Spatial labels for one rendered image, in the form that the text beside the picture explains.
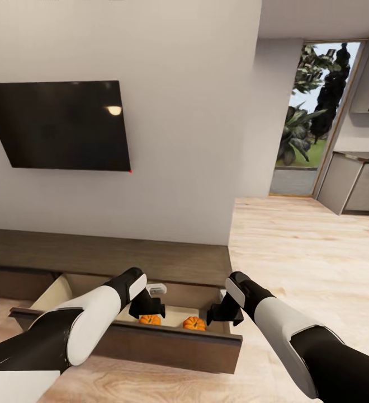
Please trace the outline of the pumpkin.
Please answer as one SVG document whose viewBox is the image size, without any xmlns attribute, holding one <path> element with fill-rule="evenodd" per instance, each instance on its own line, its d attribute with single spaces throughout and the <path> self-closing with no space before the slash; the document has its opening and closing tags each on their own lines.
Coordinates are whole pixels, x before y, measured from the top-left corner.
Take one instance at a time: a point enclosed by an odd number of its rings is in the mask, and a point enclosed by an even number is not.
<svg viewBox="0 0 369 403">
<path fill-rule="evenodd" d="M 149 323 L 155 325 L 161 325 L 160 317 L 157 315 L 141 315 L 139 318 L 140 323 Z"/>
<path fill-rule="evenodd" d="M 186 321 L 184 321 L 183 328 L 205 331 L 206 326 L 205 323 L 203 323 L 203 320 L 201 320 L 197 316 L 191 316 Z"/>
</svg>

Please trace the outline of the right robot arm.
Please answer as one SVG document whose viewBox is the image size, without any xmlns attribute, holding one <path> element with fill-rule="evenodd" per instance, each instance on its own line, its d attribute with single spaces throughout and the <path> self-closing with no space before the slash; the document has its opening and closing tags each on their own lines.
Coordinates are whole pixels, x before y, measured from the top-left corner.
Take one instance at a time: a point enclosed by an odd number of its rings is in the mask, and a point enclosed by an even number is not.
<svg viewBox="0 0 369 403">
<path fill-rule="evenodd" d="M 324 403 L 369 403 L 369 355 L 343 342 L 325 324 L 275 298 L 242 271 L 230 274 L 211 321 L 243 322 L 248 314 L 298 388 Z"/>
</svg>

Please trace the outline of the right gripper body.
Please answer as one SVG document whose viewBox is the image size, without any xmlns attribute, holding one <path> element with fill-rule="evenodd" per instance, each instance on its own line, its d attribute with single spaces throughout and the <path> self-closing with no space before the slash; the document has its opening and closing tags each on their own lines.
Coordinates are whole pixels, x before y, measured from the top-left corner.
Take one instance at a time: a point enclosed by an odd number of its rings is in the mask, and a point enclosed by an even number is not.
<svg viewBox="0 0 369 403">
<path fill-rule="evenodd" d="M 225 321 L 225 322 L 243 322 L 244 317 L 241 308 L 237 311 L 231 310 L 222 300 L 221 304 L 212 304 L 211 311 L 213 321 Z"/>
</svg>

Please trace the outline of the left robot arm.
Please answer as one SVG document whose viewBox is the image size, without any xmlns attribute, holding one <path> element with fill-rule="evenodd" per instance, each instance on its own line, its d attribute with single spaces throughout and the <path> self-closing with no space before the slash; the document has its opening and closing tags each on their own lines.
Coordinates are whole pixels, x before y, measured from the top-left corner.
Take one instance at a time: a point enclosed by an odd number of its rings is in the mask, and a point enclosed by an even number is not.
<svg viewBox="0 0 369 403">
<path fill-rule="evenodd" d="M 71 366 L 82 365 L 105 331 L 131 303 L 131 316 L 165 318 L 163 284 L 131 267 L 102 286 L 42 315 L 26 332 L 0 343 L 0 403 L 36 403 Z"/>
</svg>

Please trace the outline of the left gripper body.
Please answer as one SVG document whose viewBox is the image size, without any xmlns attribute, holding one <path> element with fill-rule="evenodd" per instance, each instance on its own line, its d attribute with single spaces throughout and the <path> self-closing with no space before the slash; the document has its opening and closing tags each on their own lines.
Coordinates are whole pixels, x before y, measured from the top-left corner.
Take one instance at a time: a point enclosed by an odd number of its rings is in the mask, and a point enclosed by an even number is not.
<svg viewBox="0 0 369 403">
<path fill-rule="evenodd" d="M 141 315 L 158 315 L 160 311 L 160 298 L 151 298 L 150 294 L 143 304 L 135 305 L 131 303 L 129 314 L 131 316 L 141 316 Z"/>
</svg>

